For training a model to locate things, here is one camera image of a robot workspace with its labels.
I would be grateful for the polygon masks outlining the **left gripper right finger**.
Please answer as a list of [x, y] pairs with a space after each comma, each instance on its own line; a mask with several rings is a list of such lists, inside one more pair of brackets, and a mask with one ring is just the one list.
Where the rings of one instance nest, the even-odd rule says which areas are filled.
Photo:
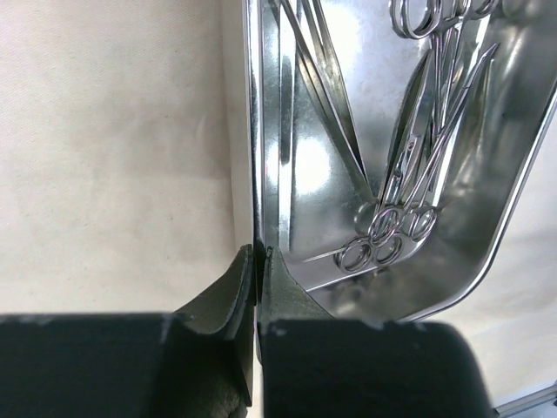
[[269, 248], [258, 304], [267, 417], [490, 417], [471, 348], [439, 322], [337, 319]]

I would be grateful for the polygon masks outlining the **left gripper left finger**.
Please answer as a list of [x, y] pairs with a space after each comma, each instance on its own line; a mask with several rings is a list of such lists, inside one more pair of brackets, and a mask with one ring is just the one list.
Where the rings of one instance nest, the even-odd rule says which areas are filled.
[[244, 417], [253, 250], [171, 313], [5, 314], [4, 417]]

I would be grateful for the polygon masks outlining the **steel instrument tray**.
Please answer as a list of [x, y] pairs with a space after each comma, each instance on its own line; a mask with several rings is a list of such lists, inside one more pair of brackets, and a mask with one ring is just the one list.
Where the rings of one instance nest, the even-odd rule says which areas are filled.
[[324, 12], [367, 179], [341, 158], [313, 106], [285, 13], [275, 1], [244, 2], [254, 241], [259, 251], [277, 247], [287, 272], [334, 316], [425, 318], [486, 277], [520, 200], [556, 110], [556, 4], [505, 1], [465, 28], [465, 60], [499, 49], [430, 194], [440, 221], [393, 266], [352, 273], [335, 258], [370, 218], [406, 82], [426, 46], [397, 38], [381, 1], [326, 1]]

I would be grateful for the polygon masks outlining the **beige cloth surgical kit roll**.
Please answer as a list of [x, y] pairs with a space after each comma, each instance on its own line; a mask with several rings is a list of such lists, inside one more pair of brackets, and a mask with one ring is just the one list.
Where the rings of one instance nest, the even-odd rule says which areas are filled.
[[1, 310], [171, 311], [236, 252], [219, 1], [1, 4]]

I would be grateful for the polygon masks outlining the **steel tweezers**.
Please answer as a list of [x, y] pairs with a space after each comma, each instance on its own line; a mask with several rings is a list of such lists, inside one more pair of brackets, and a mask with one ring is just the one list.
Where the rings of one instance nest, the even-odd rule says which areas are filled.
[[279, 1], [292, 29], [299, 71], [322, 125], [336, 148], [354, 188], [365, 202], [378, 201], [367, 175], [346, 91], [346, 83], [320, 1], [304, 1], [302, 9], [312, 46], [305, 40], [297, 12], [289, 1]]

